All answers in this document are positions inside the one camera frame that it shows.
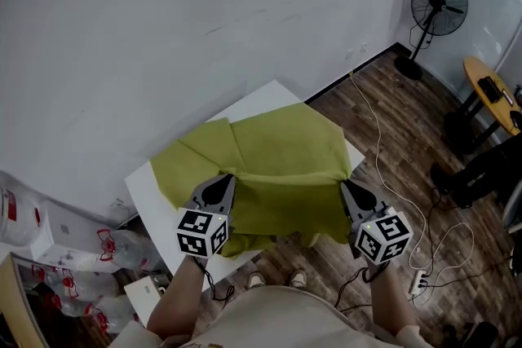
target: person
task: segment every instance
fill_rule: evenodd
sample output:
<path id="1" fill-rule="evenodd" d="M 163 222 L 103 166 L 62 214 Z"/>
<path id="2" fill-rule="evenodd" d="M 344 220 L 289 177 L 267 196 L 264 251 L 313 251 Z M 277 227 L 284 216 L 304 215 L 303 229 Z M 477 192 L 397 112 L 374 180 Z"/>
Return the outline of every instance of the person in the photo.
<path id="1" fill-rule="evenodd" d="M 442 194 L 451 193 L 461 208 L 493 190 L 511 189 L 522 177 L 522 134 L 510 137 L 503 143 L 482 152 L 467 163 L 463 170 L 450 174 L 435 163 L 430 168 L 433 183 Z"/>
<path id="2" fill-rule="evenodd" d="M 197 259 L 205 264 L 206 260 Z M 373 276 L 378 267 L 368 263 Z M 166 293 L 152 312 L 147 329 L 131 322 L 111 348 L 160 346 L 203 347 L 429 347 L 419 335 L 413 307 L 390 264 L 369 284 L 374 334 L 352 329 L 344 315 L 323 299 L 303 291 L 304 271 L 296 271 L 290 286 L 267 286 L 259 273 L 250 276 L 249 290 L 228 303 L 217 319 L 190 341 L 196 325 L 203 280 L 202 269 L 185 257 Z"/>

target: fan base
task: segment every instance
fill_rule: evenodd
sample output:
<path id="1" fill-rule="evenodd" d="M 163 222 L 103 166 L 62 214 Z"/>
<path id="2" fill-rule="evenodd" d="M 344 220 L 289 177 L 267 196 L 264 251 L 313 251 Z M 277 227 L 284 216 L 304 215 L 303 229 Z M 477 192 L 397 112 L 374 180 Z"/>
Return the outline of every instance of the fan base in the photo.
<path id="1" fill-rule="evenodd" d="M 399 70 L 403 76 L 411 80 L 420 80 L 422 78 L 421 66 L 407 57 L 401 56 L 395 58 L 395 68 Z"/>

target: red printed logo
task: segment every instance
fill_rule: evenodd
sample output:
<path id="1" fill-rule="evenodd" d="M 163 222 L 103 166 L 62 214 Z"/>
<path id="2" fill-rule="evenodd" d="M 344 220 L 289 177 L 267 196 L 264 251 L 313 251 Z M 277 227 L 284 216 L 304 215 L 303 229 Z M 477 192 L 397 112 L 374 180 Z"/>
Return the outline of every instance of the red printed logo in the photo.
<path id="1" fill-rule="evenodd" d="M 16 222 L 16 197 L 12 192 L 7 192 L 7 218 Z"/>

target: electric fan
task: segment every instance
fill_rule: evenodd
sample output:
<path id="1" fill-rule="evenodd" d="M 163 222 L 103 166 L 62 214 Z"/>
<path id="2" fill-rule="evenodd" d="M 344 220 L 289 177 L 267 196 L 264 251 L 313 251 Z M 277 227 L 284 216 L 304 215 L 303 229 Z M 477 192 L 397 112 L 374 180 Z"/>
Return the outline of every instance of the electric fan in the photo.
<path id="1" fill-rule="evenodd" d="M 411 58 L 397 57 L 395 66 L 407 78 L 420 80 L 422 68 L 415 63 L 415 58 L 426 34 L 439 37 L 456 31 L 466 18 L 467 0 L 411 0 L 411 11 L 415 26 L 423 29 L 422 36 Z"/>

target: floor baseboard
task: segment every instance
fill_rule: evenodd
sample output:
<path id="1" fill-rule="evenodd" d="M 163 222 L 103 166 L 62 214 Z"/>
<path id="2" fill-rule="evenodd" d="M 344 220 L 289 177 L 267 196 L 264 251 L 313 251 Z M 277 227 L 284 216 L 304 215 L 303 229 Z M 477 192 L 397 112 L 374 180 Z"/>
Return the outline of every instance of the floor baseboard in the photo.
<path id="1" fill-rule="evenodd" d="M 386 54 L 389 51 L 395 51 L 398 54 L 406 55 L 407 57 L 409 57 L 411 55 L 411 51 L 408 48 L 406 48 L 405 46 L 403 46 L 399 42 L 396 42 L 395 44 L 390 45 L 385 50 L 379 52 L 378 54 L 374 55 L 370 59 L 366 60 L 363 64 L 358 65 L 356 68 L 354 68 L 352 71 L 346 73 L 344 76 L 341 76 L 340 78 L 338 78 L 333 83 L 330 83 L 327 87 L 325 87 L 324 89 L 322 89 L 322 90 L 318 91 L 317 93 L 315 93 L 313 96 L 311 96 L 308 99 L 306 99 L 304 101 L 304 103 L 310 104 L 315 99 L 317 99 L 319 96 L 321 96 L 324 93 L 326 93 L 328 90 L 336 87 L 340 82 L 345 81 L 348 77 L 350 77 L 351 73 L 354 73 L 354 74 L 357 73 L 359 70 L 361 70 L 362 68 L 366 67 L 369 63 L 371 63 L 372 61 L 376 60 L 378 57 L 380 57 L 381 55 Z"/>

